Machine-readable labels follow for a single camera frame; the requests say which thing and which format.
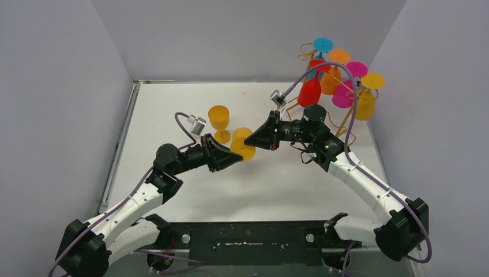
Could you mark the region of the pink plastic wine glass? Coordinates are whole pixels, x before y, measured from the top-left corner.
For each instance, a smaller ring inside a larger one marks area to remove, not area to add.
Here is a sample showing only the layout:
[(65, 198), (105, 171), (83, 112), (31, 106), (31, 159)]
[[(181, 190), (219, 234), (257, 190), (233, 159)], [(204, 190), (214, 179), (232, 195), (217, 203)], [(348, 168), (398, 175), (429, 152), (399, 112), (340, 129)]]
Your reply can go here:
[[(358, 61), (349, 62), (346, 67), (354, 77), (363, 77), (368, 73), (368, 67)], [(332, 102), (339, 108), (350, 108), (352, 106), (353, 92), (351, 80), (343, 81), (337, 86), (332, 97)]]

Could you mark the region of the blue plastic wine glass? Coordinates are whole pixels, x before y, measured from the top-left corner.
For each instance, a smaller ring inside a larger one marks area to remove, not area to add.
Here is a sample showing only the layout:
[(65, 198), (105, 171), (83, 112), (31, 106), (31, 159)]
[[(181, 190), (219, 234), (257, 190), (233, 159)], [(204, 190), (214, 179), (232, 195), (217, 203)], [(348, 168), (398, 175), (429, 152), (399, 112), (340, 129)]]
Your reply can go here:
[[(333, 49), (333, 42), (329, 38), (317, 38), (313, 41), (313, 47), (315, 50), (315, 53), (312, 55), (310, 62), (309, 62), (309, 67), (314, 67), (320, 62), (325, 62), (326, 58), (324, 57), (325, 54), (327, 54), (330, 50)], [(330, 69), (329, 65), (322, 66), (321, 68), (318, 68), (316, 70), (312, 70), (308, 75), (307, 79), (310, 80), (312, 78), (317, 78), (318, 80), (321, 79), (322, 75), (327, 72)]]

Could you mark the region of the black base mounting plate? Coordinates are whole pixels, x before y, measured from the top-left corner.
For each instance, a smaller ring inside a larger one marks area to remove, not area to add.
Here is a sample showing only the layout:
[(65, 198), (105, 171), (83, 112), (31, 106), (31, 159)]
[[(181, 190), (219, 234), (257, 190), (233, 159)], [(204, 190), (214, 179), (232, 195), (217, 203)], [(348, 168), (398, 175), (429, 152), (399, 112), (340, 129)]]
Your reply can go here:
[(349, 243), (320, 220), (170, 223), (149, 245), (182, 250), (205, 265), (286, 265), (340, 268)]

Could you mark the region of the red plastic wine glass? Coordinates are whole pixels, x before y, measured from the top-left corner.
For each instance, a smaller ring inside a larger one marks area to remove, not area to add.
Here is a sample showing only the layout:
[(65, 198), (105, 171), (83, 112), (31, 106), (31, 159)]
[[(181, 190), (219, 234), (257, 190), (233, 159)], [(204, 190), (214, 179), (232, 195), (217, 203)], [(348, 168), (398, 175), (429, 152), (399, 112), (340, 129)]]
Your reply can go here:
[(302, 107), (307, 107), (311, 104), (317, 104), (321, 96), (321, 85), (318, 76), (321, 72), (327, 72), (331, 66), (325, 63), (323, 59), (312, 59), (309, 62), (310, 68), (317, 65), (322, 65), (315, 70), (312, 70), (308, 74), (308, 80), (303, 84), (299, 96), (297, 98), (297, 103)]

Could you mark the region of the yellow wine glass front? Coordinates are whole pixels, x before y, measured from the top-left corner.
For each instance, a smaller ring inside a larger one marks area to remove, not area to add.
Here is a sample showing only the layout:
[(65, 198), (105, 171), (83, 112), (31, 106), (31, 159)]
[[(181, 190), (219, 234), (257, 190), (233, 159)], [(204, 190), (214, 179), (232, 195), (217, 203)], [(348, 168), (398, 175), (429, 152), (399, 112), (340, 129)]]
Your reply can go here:
[(230, 113), (226, 106), (216, 105), (209, 109), (208, 117), (213, 129), (216, 130), (214, 138), (221, 144), (228, 143), (231, 134), (227, 130), (230, 123)]

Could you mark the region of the yellow wine glass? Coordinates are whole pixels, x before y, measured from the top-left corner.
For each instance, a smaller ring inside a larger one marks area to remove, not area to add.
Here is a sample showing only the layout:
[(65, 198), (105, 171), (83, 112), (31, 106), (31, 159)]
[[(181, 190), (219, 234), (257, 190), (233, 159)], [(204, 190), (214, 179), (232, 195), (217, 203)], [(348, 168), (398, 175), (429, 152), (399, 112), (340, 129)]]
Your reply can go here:
[(245, 144), (251, 134), (252, 130), (246, 127), (240, 127), (235, 129), (231, 137), (231, 152), (243, 157), (244, 162), (250, 161), (255, 155), (255, 147)]
[(360, 79), (358, 90), (358, 101), (356, 106), (355, 119), (358, 121), (368, 121), (374, 114), (379, 90), (384, 87), (386, 81), (379, 73), (367, 73)]
[(214, 138), (221, 144), (228, 143), (231, 134), (227, 130), (230, 123), (230, 113), (226, 106), (216, 105), (209, 109), (208, 117), (213, 129), (216, 130)]

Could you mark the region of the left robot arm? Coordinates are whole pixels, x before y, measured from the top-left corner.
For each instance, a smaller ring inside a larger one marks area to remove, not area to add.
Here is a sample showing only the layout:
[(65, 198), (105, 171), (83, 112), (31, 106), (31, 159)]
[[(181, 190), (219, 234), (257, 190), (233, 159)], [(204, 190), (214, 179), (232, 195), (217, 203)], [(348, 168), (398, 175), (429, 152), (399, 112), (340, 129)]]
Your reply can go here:
[(103, 276), (112, 263), (143, 246), (167, 247), (168, 223), (147, 213), (176, 195), (183, 184), (177, 174), (201, 166), (217, 172), (241, 161), (243, 156), (211, 134), (185, 152), (173, 144), (161, 145), (152, 167), (125, 199), (86, 222), (74, 220), (67, 226), (55, 265), (70, 276)]

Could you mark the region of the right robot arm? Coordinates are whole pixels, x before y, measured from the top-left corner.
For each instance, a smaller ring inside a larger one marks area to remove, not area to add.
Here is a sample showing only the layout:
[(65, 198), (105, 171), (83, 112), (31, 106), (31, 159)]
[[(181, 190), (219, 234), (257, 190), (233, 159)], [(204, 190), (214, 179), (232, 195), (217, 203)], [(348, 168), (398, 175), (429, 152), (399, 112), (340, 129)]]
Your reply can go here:
[(244, 143), (277, 150), (282, 141), (302, 145), (303, 152), (325, 172), (353, 190), (376, 214), (375, 219), (340, 213), (325, 223), (325, 241), (339, 247), (346, 241), (376, 245), (394, 261), (425, 241), (429, 231), (429, 207), (421, 198), (411, 200), (380, 180), (325, 125), (327, 111), (318, 104), (307, 106), (301, 119), (285, 121), (272, 110), (264, 124)]

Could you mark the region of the orange plastic wine glass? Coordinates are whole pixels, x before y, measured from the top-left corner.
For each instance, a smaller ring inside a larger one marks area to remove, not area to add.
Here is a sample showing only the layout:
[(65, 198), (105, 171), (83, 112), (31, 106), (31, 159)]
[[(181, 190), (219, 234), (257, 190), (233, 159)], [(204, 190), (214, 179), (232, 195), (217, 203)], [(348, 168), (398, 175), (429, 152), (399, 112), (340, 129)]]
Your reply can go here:
[[(334, 49), (329, 53), (329, 59), (332, 62), (344, 65), (350, 61), (351, 56), (346, 50)], [(321, 92), (324, 95), (334, 95), (337, 87), (341, 83), (340, 69), (336, 65), (332, 65), (331, 68), (322, 75), (319, 83), (321, 85)]]

